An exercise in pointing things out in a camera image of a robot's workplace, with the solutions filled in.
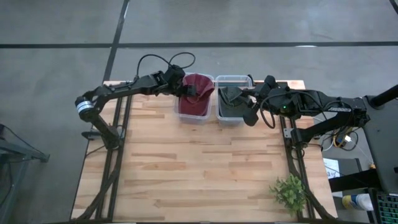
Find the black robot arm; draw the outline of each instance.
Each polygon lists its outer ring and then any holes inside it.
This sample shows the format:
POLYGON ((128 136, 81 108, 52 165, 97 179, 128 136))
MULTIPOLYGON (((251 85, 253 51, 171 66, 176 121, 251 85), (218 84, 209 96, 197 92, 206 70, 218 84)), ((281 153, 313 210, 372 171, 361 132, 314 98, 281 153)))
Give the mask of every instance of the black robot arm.
POLYGON ((88 91, 79 96, 75 101, 80 119, 90 122, 101 133, 101 138, 107 149, 116 149, 120 145, 120 137, 116 127, 106 124, 100 116, 104 105, 112 99, 143 95, 190 95, 196 94, 195 86, 182 85, 185 72, 178 66, 172 65, 168 70, 156 72, 137 78, 133 82, 125 82, 118 85, 103 85, 93 91, 88 91))
POLYGON ((248 104, 249 108, 243 115, 249 126, 257 122, 260 108, 291 119, 316 116, 324 111, 337 112, 336 116, 307 129, 292 129, 292 144, 297 147, 305 146, 316 135, 343 127, 363 126, 369 121, 362 98, 332 97, 316 90, 281 88, 272 76, 267 76, 264 83, 256 85, 252 90, 243 90, 243 95, 256 99, 256 102, 248 104))

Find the white bottle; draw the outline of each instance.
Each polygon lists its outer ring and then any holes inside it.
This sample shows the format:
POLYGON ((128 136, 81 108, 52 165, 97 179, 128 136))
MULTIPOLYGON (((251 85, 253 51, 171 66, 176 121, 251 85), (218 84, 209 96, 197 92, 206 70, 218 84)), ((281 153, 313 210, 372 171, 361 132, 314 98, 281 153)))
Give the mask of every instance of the white bottle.
POLYGON ((373 211, 373 205, 369 194, 345 195, 343 205, 347 209, 373 211))

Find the wooden tabletop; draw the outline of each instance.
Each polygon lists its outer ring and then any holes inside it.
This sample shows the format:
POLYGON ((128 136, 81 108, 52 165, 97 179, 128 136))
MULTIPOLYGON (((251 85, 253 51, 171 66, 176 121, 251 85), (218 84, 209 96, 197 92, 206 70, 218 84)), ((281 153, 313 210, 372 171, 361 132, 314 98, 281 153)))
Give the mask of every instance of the wooden tabletop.
MULTIPOLYGON (((301 80, 287 82, 291 88, 305 88, 301 80)), ((269 186, 278 177, 289 175, 277 117, 275 129, 269 129, 260 116, 254 127, 224 128, 218 123, 213 104, 204 125, 183 124, 174 114, 173 105, 173 96, 134 95, 114 221, 296 220, 269 194, 269 186)), ((104 107, 101 115, 106 122, 112 122, 115 107, 116 100, 104 107)), ((311 125, 309 117, 297 121, 300 128, 311 125)), ((101 140, 92 141, 88 152, 102 145, 101 140)), ((106 150, 101 149, 86 158, 72 218, 78 217, 98 193, 105 157, 106 150)), ((304 162, 311 190, 337 217, 319 147, 306 148, 304 162)))

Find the wood plank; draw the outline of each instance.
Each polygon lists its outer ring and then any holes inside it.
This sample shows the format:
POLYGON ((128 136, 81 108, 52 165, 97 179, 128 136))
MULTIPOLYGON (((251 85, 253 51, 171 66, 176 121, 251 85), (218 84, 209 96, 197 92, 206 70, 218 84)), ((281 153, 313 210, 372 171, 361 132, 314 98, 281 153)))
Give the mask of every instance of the wood plank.
MULTIPOLYGON (((305 88, 300 80, 288 83, 291 88, 305 88)), ((296 220, 269 194, 276 178, 289 175, 278 119, 275 129, 263 122, 226 128, 218 124, 213 105, 204 125, 182 124, 174 115, 174 100, 164 95, 133 97, 114 221, 296 220)), ((115 107, 116 100, 104 107, 101 115, 106 122, 112 122, 115 107)), ((302 118, 297 124, 304 128, 313 121, 302 118)), ((88 151, 101 145, 100 140, 92 141, 88 151)), ((101 149, 86 158, 72 218, 99 191, 105 157, 106 150, 101 149)), ((336 216, 319 149, 306 149, 305 165, 312 191, 336 216)))

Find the potted plant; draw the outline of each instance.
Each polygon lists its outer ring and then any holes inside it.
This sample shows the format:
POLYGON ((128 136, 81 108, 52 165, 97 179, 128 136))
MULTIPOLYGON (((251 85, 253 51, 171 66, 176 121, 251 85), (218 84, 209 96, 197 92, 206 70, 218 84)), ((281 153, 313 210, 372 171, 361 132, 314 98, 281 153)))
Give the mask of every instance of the potted plant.
POLYGON ((286 180, 278 178, 275 185, 269 188, 270 193, 276 196, 276 202, 284 204, 291 216, 304 209, 306 198, 300 178, 290 174, 286 180))

